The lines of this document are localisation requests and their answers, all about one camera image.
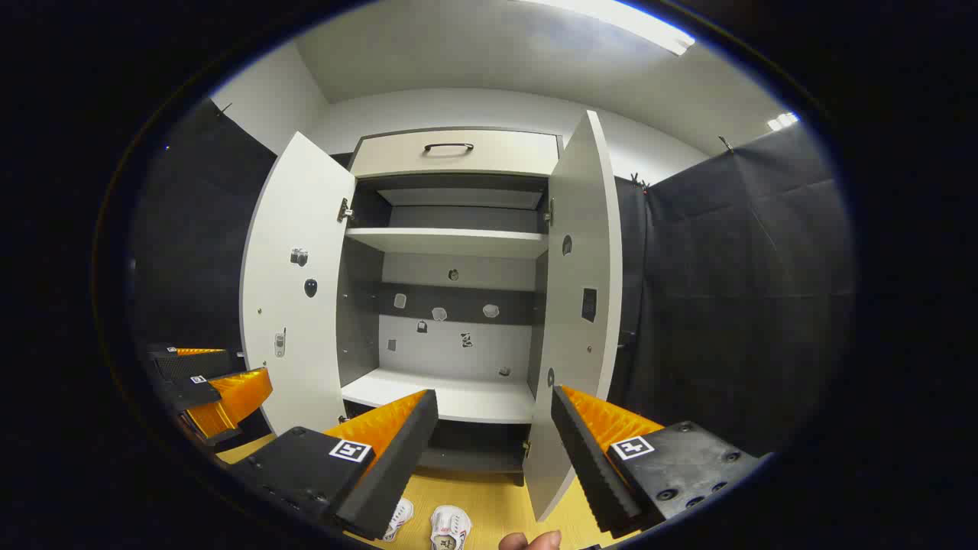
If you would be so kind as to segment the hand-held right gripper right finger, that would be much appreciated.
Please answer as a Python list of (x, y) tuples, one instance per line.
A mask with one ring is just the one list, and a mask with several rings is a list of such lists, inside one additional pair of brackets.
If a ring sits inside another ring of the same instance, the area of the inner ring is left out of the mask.
[(553, 387), (552, 421), (591, 515), (611, 535), (685, 514), (764, 462), (695, 422), (660, 425), (566, 384)]

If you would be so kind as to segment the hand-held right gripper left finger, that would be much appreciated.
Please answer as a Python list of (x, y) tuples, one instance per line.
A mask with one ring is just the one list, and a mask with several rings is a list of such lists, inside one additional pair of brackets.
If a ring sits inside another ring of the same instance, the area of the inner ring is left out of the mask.
[(311, 528), (381, 539), (437, 422), (436, 391), (420, 390), (324, 432), (288, 429), (229, 473)]

